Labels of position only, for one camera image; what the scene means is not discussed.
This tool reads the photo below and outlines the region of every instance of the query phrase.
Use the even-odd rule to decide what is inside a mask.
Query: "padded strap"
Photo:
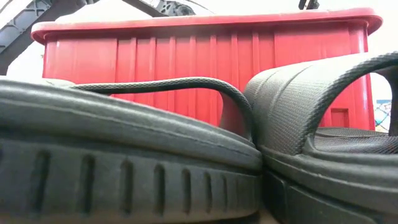
[[[256,75],[244,92],[256,120],[257,145],[299,154],[327,108],[352,82],[371,72],[384,75],[393,97],[390,136],[398,133],[398,52],[370,53],[298,63]]]
[[[215,78],[187,77],[150,82],[80,84],[68,87],[101,94],[149,93],[187,88],[217,90],[223,99],[220,127],[250,141],[252,138],[252,113],[247,99],[234,86]]]

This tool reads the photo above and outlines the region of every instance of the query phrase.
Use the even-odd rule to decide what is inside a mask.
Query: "container rim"
[[[275,23],[363,21],[367,24],[368,35],[382,25],[382,17],[372,8],[354,8],[344,10],[311,10],[279,14],[249,16],[181,16],[157,17],[153,19],[121,22],[38,22],[32,26],[31,37],[45,44],[47,34],[65,32],[106,31],[119,32],[126,29],[156,29],[164,27],[226,26]]]

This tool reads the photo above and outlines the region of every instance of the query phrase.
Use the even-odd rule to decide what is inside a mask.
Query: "red plastic bin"
[[[40,22],[33,26],[32,38],[45,44],[45,78],[102,83],[207,76],[244,90],[253,75],[269,68],[366,52],[368,35],[381,24],[372,9],[362,8],[105,23]],[[214,125],[222,108],[216,92],[202,89],[116,97]],[[369,76],[335,100],[321,126],[374,129]]]

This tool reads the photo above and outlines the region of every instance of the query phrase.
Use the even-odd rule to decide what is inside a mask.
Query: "textured mesh fabric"
[[[394,67],[397,65],[398,52],[382,55],[366,53],[298,63],[261,72],[248,83],[244,92],[256,121],[257,147],[289,155],[302,153],[307,136],[316,132],[327,108],[348,85],[371,72],[379,72],[386,78],[396,76]],[[392,119],[392,124],[395,123],[398,124],[398,119],[397,122]],[[364,139],[375,133],[348,131],[346,134],[352,136],[353,142],[356,142],[359,141],[358,137],[354,137],[357,134]],[[391,145],[395,144],[394,138],[387,138],[376,135],[375,140],[384,141],[379,147],[385,149],[370,146],[366,152],[392,153],[395,151]],[[320,150],[334,151],[337,144],[336,147],[326,145],[341,142],[336,139],[317,141],[323,147]],[[371,141],[363,141],[362,146],[370,145]],[[357,143],[346,142],[340,149],[349,151],[354,144]]]
[[[398,137],[360,129],[318,128],[315,148],[325,152],[395,154]]]

